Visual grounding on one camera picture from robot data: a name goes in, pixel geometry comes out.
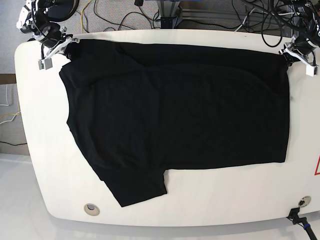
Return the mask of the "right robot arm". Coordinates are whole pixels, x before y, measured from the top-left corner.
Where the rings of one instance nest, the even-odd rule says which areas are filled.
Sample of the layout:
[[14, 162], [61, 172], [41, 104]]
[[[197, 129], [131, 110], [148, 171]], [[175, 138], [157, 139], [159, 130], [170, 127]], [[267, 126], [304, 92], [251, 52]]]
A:
[[78, 42], [67, 28], [59, 23], [74, 15], [78, 0], [27, 0], [22, 7], [16, 28], [41, 44], [40, 68], [44, 69], [54, 54], [64, 54], [69, 43]]

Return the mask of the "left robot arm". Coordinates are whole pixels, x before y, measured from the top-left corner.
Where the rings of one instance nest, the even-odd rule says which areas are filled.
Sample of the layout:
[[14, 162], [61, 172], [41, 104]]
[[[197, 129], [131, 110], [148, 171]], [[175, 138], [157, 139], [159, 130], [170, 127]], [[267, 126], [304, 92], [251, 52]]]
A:
[[283, 29], [289, 28], [294, 34], [289, 42], [283, 44], [279, 54], [283, 55], [289, 64], [302, 62], [309, 76], [317, 74], [316, 48], [320, 46], [320, 3], [311, 0], [284, 0], [277, 6], [273, 0], [268, 2], [268, 8], [260, 8], [267, 17], [274, 19], [280, 30], [280, 41], [283, 39]]

